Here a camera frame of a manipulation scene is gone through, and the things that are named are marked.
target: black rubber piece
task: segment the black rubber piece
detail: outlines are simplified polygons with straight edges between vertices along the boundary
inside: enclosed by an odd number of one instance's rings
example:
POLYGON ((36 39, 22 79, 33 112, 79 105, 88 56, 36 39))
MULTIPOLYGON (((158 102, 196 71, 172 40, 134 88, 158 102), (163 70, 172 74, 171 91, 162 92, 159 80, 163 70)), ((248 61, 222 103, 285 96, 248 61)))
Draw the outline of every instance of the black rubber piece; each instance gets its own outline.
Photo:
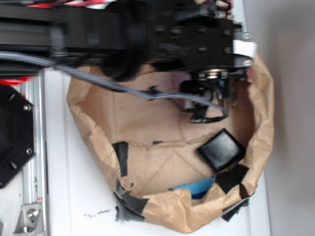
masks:
POLYGON ((216 183, 224 191, 228 193, 233 187, 242 183, 249 168, 243 165, 237 165, 232 170, 222 172, 216 175, 216 183))
POLYGON ((113 148, 117 154, 119 165, 120 165, 120 171, 121 171, 121 177, 128 175, 128 143, 126 142, 120 142, 113 144, 113 148))
POLYGON ((227 209, 224 209, 222 219, 229 222, 230 219, 232 219, 232 217, 235 214, 238 214, 238 212, 240 211, 242 207, 247 207, 249 205, 249 201, 250 201, 249 198, 245 198, 239 201, 238 203, 234 204, 233 206, 230 206, 227 209))
POLYGON ((197 152, 212 168, 220 172, 232 162, 242 158, 246 150, 226 129, 223 129, 198 148, 197 152))

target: screw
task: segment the screw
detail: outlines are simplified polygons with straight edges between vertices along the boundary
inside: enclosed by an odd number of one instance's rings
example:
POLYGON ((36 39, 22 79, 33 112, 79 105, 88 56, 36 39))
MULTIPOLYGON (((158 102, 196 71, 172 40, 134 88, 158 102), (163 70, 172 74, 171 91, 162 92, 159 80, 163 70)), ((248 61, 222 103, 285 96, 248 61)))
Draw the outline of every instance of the screw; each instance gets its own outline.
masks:
POLYGON ((38 210, 30 209, 27 213, 27 216, 31 221, 33 221, 38 217, 38 214, 39 214, 38 210))
POLYGON ((251 33, 244 33, 243 34, 243 39, 248 40, 248 39, 251 39, 251 38, 252 38, 252 34, 251 33))
POLYGON ((198 51, 199 51, 200 53, 205 53, 205 52, 207 51, 207 48, 206 48, 205 46, 200 46, 200 47, 198 48, 198 51))
POLYGON ((244 66, 247 66, 247 67, 252 66, 252 60, 245 60, 243 63, 244 63, 244 66))
POLYGON ((224 52, 225 52, 226 54, 231 54, 231 53, 232 53, 232 48, 231 48, 231 47, 226 47, 226 48, 224 49, 224 52))
POLYGON ((198 33, 205 33, 207 29, 204 26, 199 26, 197 31, 198 33))
POLYGON ((26 153, 27 153, 28 155, 31 155, 31 154, 33 153, 33 150, 32 150, 31 148, 29 148, 29 149, 26 150, 26 153))
POLYGON ((182 27, 174 26, 171 28, 172 34, 181 34, 183 32, 182 27))
POLYGON ((27 104, 27 105, 25 105, 25 106, 23 107, 23 109, 24 109, 24 111, 29 112, 29 111, 32 109, 32 107, 31 107, 29 104, 27 104))
POLYGON ((164 25, 157 25, 156 26, 156 33, 164 33, 165 32, 165 26, 164 25))
POLYGON ((225 36, 231 36, 231 31, 228 30, 228 29, 225 29, 225 30, 223 31, 223 34, 224 34, 225 36))

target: wire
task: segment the wire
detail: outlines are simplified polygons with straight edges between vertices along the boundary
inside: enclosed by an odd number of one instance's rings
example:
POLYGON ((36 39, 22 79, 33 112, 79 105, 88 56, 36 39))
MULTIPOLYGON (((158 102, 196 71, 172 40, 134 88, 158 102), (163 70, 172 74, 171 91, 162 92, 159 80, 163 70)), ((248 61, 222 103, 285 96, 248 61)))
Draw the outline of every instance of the wire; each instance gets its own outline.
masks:
POLYGON ((17 52, 0 51, 0 60, 22 62, 26 64, 41 66, 41 67, 54 67, 55 69, 61 70, 78 79, 85 80, 87 82, 93 83, 95 85, 99 85, 106 89, 127 92, 133 96, 136 96, 142 99, 160 100, 160 99, 179 98, 179 99, 184 99, 184 100, 190 100, 192 102, 196 102, 207 107, 211 106, 216 109, 219 109, 223 112, 223 115, 225 117, 229 115, 229 112, 225 107, 206 101, 202 97, 199 97, 196 95, 187 94, 187 93, 176 93, 176 92, 162 92, 158 94, 151 94, 149 92, 139 91, 139 90, 136 90, 136 89, 124 86, 124 85, 117 84, 113 81, 104 79, 97 75, 80 71, 80 70, 77 70, 75 68, 71 68, 65 65, 57 64, 55 61, 51 59, 43 58, 43 57, 36 57, 36 56, 31 56, 31 55, 17 53, 17 52))

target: metal frame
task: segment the metal frame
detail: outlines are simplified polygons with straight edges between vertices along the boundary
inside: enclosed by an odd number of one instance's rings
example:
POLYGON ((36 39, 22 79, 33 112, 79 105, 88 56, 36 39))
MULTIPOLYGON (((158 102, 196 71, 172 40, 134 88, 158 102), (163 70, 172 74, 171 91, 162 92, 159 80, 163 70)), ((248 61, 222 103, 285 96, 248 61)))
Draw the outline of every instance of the metal frame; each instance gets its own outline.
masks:
POLYGON ((19 236, 49 235, 43 76, 43 72, 40 72, 38 77, 22 84, 20 87, 20 92, 34 105, 34 147, 36 154, 23 168, 24 205, 22 206, 22 212, 15 231, 15 235, 19 236), (32 232, 23 233, 20 228, 29 227, 28 224, 32 225, 32 222, 29 222, 28 219, 23 217, 23 215, 26 214, 25 208, 29 207, 39 210, 38 223, 35 225, 36 228, 34 228, 32 232))

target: white surface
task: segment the white surface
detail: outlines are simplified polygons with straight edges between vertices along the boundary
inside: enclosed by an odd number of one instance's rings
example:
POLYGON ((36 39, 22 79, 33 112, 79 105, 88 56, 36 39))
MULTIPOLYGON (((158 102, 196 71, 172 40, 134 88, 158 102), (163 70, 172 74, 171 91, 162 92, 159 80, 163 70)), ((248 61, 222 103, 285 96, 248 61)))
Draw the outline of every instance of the white surface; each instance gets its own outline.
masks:
MULTIPOLYGON (((45 74, 51 235, 180 235, 161 226, 115 221, 113 193, 84 145, 66 104, 68 83, 69 77, 59 72, 45 74)), ((249 207, 241 209, 229 223, 217 219, 192 235, 270 235, 264 176, 249 207)))
POLYGON ((4 189, 0 189, 0 221, 2 236, 14 232, 23 205, 23 172, 21 171, 4 189))
POLYGON ((257 44, 254 42, 244 42, 233 40, 233 53, 254 58, 256 55, 257 44))
POLYGON ((266 168, 273 236, 315 234, 315 1, 245 0, 249 31, 275 79, 266 168))

